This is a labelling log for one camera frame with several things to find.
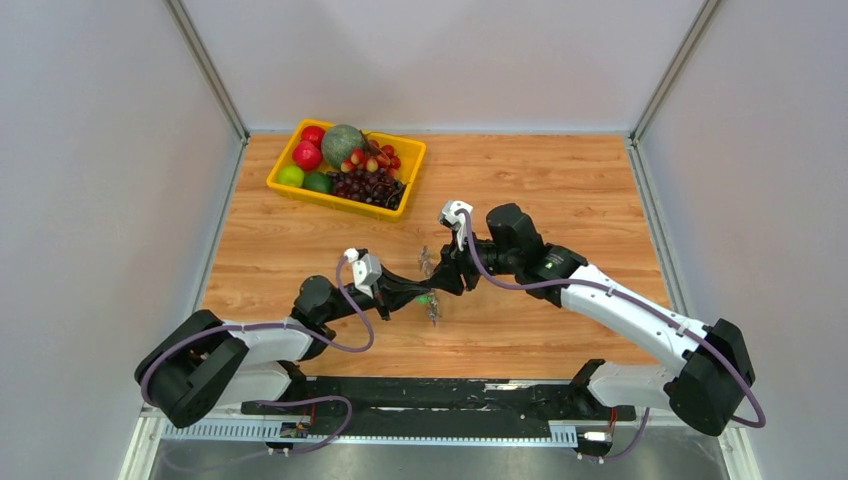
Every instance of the white wall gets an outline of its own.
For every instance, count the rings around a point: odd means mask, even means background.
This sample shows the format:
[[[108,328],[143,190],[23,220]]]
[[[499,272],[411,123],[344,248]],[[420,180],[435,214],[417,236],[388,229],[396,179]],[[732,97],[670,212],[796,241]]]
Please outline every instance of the white wall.
[[[702,0],[186,0],[251,129],[627,130]]]
[[[846,18],[725,2],[644,143],[696,313],[746,335],[766,479],[848,470]]]
[[[161,1],[0,4],[0,478],[114,479],[238,144]]]

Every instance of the green fruit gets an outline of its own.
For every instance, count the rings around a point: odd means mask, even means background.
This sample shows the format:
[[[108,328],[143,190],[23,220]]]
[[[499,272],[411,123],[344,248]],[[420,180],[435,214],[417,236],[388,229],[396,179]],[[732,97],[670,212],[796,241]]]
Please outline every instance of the green fruit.
[[[303,180],[303,188],[318,193],[330,193],[333,191],[333,181],[321,172],[312,172]]]
[[[350,157],[354,148],[365,150],[365,137],[355,127],[343,123],[327,130],[321,141],[324,160],[337,169],[342,168],[342,162]]]
[[[277,183],[300,188],[303,185],[303,177],[305,176],[306,174],[303,173],[302,168],[297,165],[288,165],[281,168],[280,172],[277,173]]]

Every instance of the yellow tray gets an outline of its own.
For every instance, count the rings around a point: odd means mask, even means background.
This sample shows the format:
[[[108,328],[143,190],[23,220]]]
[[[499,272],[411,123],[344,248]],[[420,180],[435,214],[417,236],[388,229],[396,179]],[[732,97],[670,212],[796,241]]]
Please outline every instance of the yellow tray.
[[[403,198],[400,200],[398,209],[389,210],[387,208],[376,207],[374,205],[368,205],[361,202],[354,202],[353,200],[347,200],[325,193],[313,192],[311,190],[306,190],[305,188],[289,187],[287,185],[277,183],[277,172],[287,165],[294,164],[294,160],[292,159],[294,147],[300,143],[300,135],[303,132],[303,129],[311,125],[319,126],[324,130],[333,126],[332,123],[321,122],[311,118],[307,118],[300,122],[297,130],[295,130],[291,139],[289,139],[288,145],[286,145],[283,153],[280,154],[277,164],[274,165],[274,168],[271,169],[271,173],[268,174],[268,179],[265,181],[268,188],[284,197],[291,198],[292,200],[302,200],[304,202],[315,203],[317,205],[324,205],[334,210],[358,213],[360,215],[366,215],[389,222],[399,221],[401,215],[403,215],[403,211],[406,209],[406,204],[409,201],[409,196],[412,193],[413,186],[415,185],[415,177],[418,175],[418,169],[421,167],[421,162],[424,160],[424,151],[427,150],[427,146],[424,145],[424,142],[397,137],[394,135],[387,135],[385,133],[363,130],[363,133],[365,133],[369,139],[373,138],[374,140],[377,140],[381,146],[388,143],[395,147],[395,155],[400,158],[400,181],[406,185],[406,190],[403,192]],[[322,162],[321,166],[318,167],[319,172],[332,170],[335,169],[327,162]]]

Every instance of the watermelon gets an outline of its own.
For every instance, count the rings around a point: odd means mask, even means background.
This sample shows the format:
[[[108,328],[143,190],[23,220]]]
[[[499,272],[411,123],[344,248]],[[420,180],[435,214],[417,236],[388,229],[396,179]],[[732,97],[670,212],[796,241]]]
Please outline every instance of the watermelon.
[[[321,153],[324,160],[334,168],[341,168],[342,162],[350,157],[354,148],[365,150],[365,136],[356,127],[343,123],[331,127],[321,141]]]

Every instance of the bunch of grapes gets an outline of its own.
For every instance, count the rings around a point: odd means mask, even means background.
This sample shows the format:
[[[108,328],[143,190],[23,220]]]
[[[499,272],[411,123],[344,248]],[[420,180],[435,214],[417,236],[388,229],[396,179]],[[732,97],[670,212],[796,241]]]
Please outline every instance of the bunch of grapes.
[[[406,185],[392,178],[385,168],[376,172],[327,172],[327,176],[333,182],[333,195],[390,210],[398,209],[406,189]]]

